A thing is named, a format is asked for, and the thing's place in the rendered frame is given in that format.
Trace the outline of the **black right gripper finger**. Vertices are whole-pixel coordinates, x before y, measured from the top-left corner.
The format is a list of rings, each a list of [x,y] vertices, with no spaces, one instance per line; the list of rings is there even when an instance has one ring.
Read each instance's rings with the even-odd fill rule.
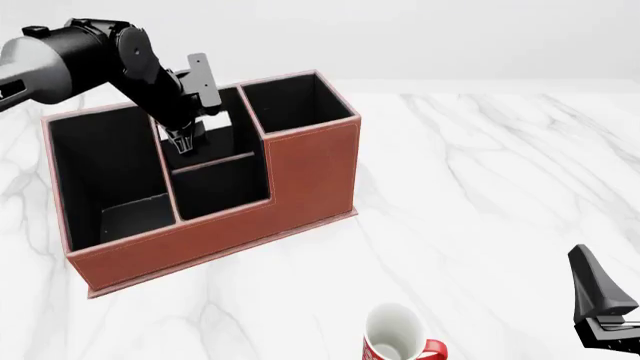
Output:
[[[576,245],[568,257],[575,316],[623,316],[631,312],[631,296],[609,277],[586,245]]]

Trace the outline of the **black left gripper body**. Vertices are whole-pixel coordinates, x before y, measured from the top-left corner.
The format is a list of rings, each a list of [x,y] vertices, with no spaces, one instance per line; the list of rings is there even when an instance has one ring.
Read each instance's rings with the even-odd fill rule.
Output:
[[[191,134],[193,137],[200,137],[206,131],[213,131],[221,128],[221,113],[216,115],[203,115],[198,116],[194,121],[190,123],[186,128],[179,131],[167,131],[165,128],[160,127],[160,137],[170,138],[173,135],[186,137]]]

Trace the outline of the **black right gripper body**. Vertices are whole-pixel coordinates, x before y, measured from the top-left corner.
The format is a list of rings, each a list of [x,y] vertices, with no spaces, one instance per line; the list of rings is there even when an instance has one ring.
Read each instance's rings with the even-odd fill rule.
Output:
[[[586,317],[574,325],[585,348],[640,353],[640,321],[621,316]]]

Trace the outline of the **red-brown desk caddy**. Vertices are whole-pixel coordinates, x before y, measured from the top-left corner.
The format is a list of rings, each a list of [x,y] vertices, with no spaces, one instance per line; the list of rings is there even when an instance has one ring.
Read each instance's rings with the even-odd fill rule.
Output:
[[[42,120],[65,257],[96,298],[348,218],[361,117],[317,71],[220,90],[207,158],[125,102]]]

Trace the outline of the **red and white mug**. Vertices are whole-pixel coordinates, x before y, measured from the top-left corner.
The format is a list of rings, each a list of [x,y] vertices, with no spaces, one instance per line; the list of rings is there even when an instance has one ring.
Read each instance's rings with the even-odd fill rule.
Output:
[[[448,348],[442,341],[427,338],[411,309],[384,303],[367,316],[361,360],[448,360]]]

